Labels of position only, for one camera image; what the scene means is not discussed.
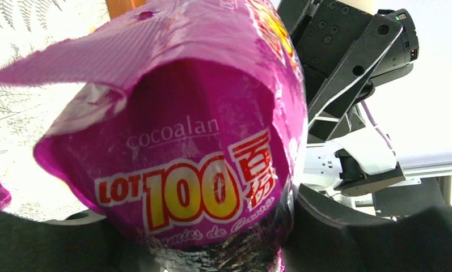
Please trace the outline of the orange compartment tray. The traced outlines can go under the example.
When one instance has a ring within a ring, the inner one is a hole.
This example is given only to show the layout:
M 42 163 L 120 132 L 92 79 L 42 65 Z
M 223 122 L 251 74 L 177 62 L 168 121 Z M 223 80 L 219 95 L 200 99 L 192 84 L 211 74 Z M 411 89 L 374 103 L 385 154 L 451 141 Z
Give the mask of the orange compartment tray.
M 105 0 L 109 17 L 114 19 L 130 10 L 144 5 L 147 0 Z

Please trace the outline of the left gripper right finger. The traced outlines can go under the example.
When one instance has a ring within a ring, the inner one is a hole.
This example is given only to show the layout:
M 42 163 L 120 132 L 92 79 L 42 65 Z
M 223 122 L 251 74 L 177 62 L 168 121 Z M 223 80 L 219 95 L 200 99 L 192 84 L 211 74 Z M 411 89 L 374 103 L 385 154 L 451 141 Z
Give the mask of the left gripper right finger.
M 282 254 L 287 271 L 452 271 L 452 208 L 397 222 L 344 206 L 304 185 Z

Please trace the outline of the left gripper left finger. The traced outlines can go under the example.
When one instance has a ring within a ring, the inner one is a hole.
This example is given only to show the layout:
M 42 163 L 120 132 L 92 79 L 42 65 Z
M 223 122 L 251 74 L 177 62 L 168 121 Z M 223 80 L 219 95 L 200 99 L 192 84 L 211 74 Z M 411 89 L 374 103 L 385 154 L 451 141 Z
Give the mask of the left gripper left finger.
M 0 211 L 0 271 L 162 271 L 101 215 L 34 222 Z

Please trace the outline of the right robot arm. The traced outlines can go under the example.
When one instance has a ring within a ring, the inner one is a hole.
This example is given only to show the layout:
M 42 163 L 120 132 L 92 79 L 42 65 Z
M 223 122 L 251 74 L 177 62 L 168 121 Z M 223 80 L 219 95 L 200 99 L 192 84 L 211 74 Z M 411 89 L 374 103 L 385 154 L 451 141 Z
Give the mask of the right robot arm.
M 409 12 L 372 15 L 345 1 L 281 1 L 277 11 L 305 75 L 305 184 L 355 197 L 404 181 L 365 100 L 412 71 L 419 40 Z

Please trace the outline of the floral table cloth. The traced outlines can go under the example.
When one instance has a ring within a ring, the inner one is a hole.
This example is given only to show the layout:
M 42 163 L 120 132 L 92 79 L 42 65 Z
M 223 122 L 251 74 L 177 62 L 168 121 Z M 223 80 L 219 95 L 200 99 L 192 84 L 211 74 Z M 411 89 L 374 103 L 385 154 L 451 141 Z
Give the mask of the floral table cloth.
M 0 68 L 52 43 L 89 34 L 108 20 L 105 1 L 0 1 Z M 0 85 L 0 182 L 11 194 L 8 213 L 47 221 L 85 209 L 32 156 L 35 142 L 81 87 Z

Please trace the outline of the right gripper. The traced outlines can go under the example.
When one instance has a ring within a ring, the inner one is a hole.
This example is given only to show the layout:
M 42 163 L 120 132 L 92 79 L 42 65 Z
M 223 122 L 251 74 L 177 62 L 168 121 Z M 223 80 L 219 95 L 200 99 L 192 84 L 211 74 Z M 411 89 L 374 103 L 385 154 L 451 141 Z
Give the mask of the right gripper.
M 305 72 L 310 143 L 330 139 L 374 71 L 377 87 L 409 74 L 419 56 L 405 9 L 370 15 L 344 1 L 280 1 L 277 12 Z

